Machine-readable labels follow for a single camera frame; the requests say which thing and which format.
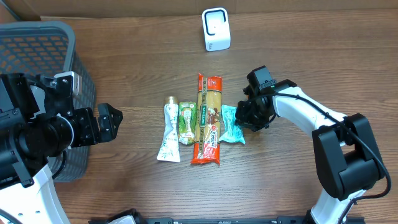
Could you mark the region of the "green snack packet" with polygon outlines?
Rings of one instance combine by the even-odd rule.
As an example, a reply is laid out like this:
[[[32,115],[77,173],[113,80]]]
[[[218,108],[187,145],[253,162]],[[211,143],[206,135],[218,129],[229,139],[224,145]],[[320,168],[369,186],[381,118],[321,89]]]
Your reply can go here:
[[[197,104],[195,102],[180,102],[178,108],[178,140],[184,145],[195,142],[197,121]]]

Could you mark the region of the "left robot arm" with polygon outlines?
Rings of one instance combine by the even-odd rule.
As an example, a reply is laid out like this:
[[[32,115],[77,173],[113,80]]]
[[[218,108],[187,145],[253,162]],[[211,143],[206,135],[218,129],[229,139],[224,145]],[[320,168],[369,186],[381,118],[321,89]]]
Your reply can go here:
[[[54,186],[67,150],[114,140],[121,111],[99,104],[76,109],[81,76],[1,75],[1,220],[4,223],[68,223]]]

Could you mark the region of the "white barcode scanner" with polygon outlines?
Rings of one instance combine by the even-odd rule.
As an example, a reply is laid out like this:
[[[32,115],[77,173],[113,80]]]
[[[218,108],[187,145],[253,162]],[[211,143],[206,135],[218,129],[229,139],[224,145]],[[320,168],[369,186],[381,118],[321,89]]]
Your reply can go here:
[[[205,48],[208,52],[228,49],[231,45],[228,13],[223,7],[206,9],[202,15]]]

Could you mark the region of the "orange spaghetti packet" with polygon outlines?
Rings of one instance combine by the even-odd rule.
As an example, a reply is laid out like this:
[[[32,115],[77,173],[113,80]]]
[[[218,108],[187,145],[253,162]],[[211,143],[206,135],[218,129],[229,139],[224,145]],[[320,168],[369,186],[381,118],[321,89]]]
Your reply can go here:
[[[197,118],[192,164],[220,164],[222,81],[198,75]]]

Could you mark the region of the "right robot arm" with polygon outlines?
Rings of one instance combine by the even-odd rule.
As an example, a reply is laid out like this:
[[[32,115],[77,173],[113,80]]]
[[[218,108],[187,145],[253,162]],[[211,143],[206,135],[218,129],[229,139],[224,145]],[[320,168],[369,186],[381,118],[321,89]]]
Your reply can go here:
[[[235,123],[251,131],[268,128],[276,117],[289,120],[313,141],[318,179],[323,187],[302,223],[349,223],[347,214],[360,200],[382,198],[392,180],[382,161],[368,119],[347,116],[306,95],[293,81],[277,82],[267,67],[247,75]]]

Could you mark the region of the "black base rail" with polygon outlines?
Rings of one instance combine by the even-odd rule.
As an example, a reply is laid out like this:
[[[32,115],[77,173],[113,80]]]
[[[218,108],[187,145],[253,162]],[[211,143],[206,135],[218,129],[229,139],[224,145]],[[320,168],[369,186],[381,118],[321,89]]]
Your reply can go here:
[[[243,219],[173,219],[144,218],[136,209],[123,211],[110,218],[94,218],[89,224],[136,223],[136,224],[303,224],[310,223],[306,216],[279,216],[277,218],[243,218]]]

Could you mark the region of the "teal packet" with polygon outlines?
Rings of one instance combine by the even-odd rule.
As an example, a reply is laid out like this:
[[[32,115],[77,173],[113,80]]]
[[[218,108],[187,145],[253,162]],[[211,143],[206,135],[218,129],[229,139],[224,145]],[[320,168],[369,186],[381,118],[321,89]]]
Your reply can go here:
[[[236,121],[236,110],[237,107],[222,105],[221,115],[224,122],[224,133],[220,137],[220,141],[228,143],[240,142],[245,144],[243,128],[237,124]]]

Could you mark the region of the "grey plastic shopping basket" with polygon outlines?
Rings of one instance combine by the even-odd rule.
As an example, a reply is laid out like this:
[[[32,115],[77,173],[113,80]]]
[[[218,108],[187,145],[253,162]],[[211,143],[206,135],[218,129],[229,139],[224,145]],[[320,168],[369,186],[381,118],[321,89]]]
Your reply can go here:
[[[73,99],[75,109],[94,108],[95,84],[75,51],[75,34],[63,22],[14,22],[1,24],[1,73],[54,76],[73,71],[82,78],[81,93]],[[49,158],[57,182],[70,182],[85,174],[89,146],[98,143],[95,119],[80,119],[85,129],[67,156]]]

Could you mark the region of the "white tube with gold cap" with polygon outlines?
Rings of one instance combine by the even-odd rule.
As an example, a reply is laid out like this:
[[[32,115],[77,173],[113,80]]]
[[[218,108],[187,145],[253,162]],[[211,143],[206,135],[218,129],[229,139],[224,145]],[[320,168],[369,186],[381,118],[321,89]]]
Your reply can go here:
[[[157,160],[166,162],[180,162],[177,127],[178,100],[174,96],[168,96],[165,98],[164,119],[164,135],[157,155]]]

